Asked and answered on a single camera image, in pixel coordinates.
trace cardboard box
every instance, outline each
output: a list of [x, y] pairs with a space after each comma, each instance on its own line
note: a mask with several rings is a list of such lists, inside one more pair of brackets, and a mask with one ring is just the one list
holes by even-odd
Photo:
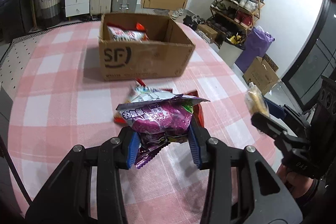
[[[107, 23], [147, 29], [149, 41], [110, 40]], [[101, 73], [105, 80], [181, 76], [195, 49], [182, 29], [169, 17], [112, 13], [101, 17], [99, 34]]]
[[218, 32], [216, 32], [214, 29], [209, 27], [208, 25], [205, 24], [199, 24], [197, 26], [197, 29], [204, 32], [204, 34], [210, 39], [211, 43], [214, 42]]
[[243, 75], [246, 83], [253, 82], [260, 89], [262, 95], [269, 92], [279, 78], [271, 66], [261, 57], [256, 57]]

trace tiled floor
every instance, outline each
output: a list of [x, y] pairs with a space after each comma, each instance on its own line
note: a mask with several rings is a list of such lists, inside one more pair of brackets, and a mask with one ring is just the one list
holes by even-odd
[[[153, 12], [153, 9], [146, 9], [137, 7], [136, 9], [137, 13], [145, 13], [145, 14], [155, 14]], [[183, 16], [180, 16], [177, 18], [177, 22], [182, 22], [183, 18], [185, 17], [187, 11], [184, 12]], [[73, 20], [73, 21], [65, 21], [59, 24], [59, 26], [69, 23], [77, 23], [79, 20]], [[14, 99], [16, 94], [16, 87], [17, 84], [22, 76], [22, 73], [24, 71], [24, 68], [26, 67], [29, 59], [30, 59], [30, 52], [32, 52], [35, 48], [36, 43], [39, 42], [42, 36], [39, 37], [32, 37], [30, 39], [24, 40], [22, 42], [19, 42], [12, 46], [12, 49], [9, 51], [8, 56], [2, 62], [2, 66], [0, 67], [0, 83], [4, 87], [4, 89], [7, 91], [9, 96]], [[219, 51], [218, 47], [215, 44], [210, 45], [216, 52]], [[238, 76], [238, 78], [241, 80], [241, 82], [247, 87], [246, 82], [243, 79], [243, 73], [241, 70], [234, 64], [231, 68], [233, 72]], [[279, 105], [288, 105], [289, 107], [297, 109], [297, 106], [294, 106], [292, 101], [288, 98], [286, 93], [284, 92], [284, 84], [282, 82], [279, 82], [270, 93], [267, 93], [265, 95], [266, 98], [270, 99], [271, 101], [279, 104]], [[289, 134], [293, 134], [293, 132], [279, 119], [276, 119], [275, 117], [272, 117], [276, 122], [283, 125], [285, 128], [288, 129]], [[276, 171], [281, 163], [282, 154], [278, 150], [276, 155], [276, 160], [272, 168]]]

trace table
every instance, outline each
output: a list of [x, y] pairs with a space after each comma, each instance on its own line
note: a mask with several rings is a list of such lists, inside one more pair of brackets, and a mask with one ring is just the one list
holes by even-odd
[[[100, 74], [100, 22], [54, 29], [42, 38], [20, 80], [10, 118], [8, 150], [33, 199], [49, 175], [76, 144], [92, 147], [117, 136], [113, 113], [135, 81], [104, 82]], [[272, 164], [273, 140], [250, 122], [245, 86], [206, 42], [180, 24], [196, 45], [181, 77], [144, 80], [148, 86], [197, 89], [205, 127], [229, 146], [254, 145]], [[91, 185], [91, 216], [96, 210], [96, 169]], [[208, 172], [193, 164], [188, 143], [173, 143], [146, 166], [120, 172], [129, 223], [199, 223]], [[12, 178], [24, 214], [27, 203]]]

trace white sneaker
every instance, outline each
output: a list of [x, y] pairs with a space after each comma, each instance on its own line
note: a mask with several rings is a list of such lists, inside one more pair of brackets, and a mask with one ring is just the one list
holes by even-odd
[[244, 6], [244, 8], [251, 13], [253, 13], [257, 9], [257, 7], [258, 7], [258, 4], [250, 0], [248, 0]]
[[179, 17], [179, 15], [180, 15], [179, 11], [174, 11], [170, 17], [175, 20]]
[[240, 0], [239, 7], [244, 7], [246, 2], [247, 2], [247, 0]]
[[178, 13], [179, 13], [180, 16], [182, 16], [183, 13], [184, 13], [184, 9], [183, 9], [183, 8], [180, 8], [180, 9], [178, 9], [177, 11], [178, 11]]

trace doormat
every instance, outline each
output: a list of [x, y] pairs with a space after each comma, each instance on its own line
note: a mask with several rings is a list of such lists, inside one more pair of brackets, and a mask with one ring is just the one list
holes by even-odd
[[165, 10], [165, 9], [154, 9], [153, 10], [154, 14], [158, 15], [158, 16], [168, 16], [169, 14], [169, 10]]

